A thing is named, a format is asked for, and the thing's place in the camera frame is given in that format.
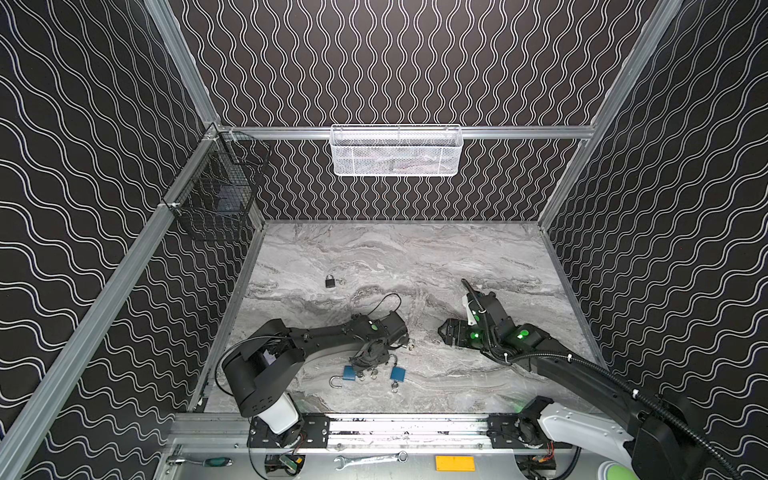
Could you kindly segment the black padlock with key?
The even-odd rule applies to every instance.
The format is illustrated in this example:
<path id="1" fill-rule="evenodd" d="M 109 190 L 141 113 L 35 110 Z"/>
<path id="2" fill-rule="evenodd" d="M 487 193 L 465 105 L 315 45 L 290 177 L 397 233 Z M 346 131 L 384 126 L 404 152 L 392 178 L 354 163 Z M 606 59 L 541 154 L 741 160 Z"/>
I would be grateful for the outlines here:
<path id="1" fill-rule="evenodd" d="M 337 289 L 345 285 L 345 280 L 343 278 L 337 278 L 333 274 L 328 274 L 325 277 L 324 285 L 326 289 Z"/>

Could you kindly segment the dark padlock with keyring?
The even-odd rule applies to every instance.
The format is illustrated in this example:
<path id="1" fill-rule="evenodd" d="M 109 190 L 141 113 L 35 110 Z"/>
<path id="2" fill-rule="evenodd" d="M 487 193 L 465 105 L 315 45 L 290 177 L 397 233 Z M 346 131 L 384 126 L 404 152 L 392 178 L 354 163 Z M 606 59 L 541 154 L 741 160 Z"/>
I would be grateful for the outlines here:
<path id="1" fill-rule="evenodd" d="M 374 381 L 379 377 L 379 369 L 377 367 L 370 367 L 357 372 L 357 378 L 360 381 Z"/>

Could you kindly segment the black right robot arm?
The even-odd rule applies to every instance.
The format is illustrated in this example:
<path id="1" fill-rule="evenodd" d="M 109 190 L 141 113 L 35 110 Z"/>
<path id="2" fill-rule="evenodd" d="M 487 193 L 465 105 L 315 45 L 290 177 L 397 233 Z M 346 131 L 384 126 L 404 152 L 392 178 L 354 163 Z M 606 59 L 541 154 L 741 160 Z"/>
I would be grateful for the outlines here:
<path id="1" fill-rule="evenodd" d="M 547 378 L 598 410 L 569 412 L 538 395 L 516 414 L 489 416 L 487 434 L 494 447 L 569 444 L 611 459 L 639 479 L 697 479 L 709 462 L 720 460 L 686 397 L 629 384 L 545 330 L 516 322 L 492 292 L 470 290 L 464 303 L 465 318 L 449 318 L 438 329 L 445 344 Z"/>

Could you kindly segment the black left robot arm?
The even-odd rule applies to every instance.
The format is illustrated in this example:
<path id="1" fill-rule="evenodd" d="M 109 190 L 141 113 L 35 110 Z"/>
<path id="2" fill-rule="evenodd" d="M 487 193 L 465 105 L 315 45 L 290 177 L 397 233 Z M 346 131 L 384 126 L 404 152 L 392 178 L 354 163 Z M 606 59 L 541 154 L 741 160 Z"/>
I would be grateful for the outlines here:
<path id="1" fill-rule="evenodd" d="M 356 376 L 387 363 L 408 341 L 406 323 L 395 311 L 379 319 L 354 314 L 343 324 L 313 329 L 288 327 L 278 318 L 227 350 L 220 367 L 240 415 L 259 417 L 282 434 L 300 421 L 287 389 L 306 363 L 346 355 Z"/>

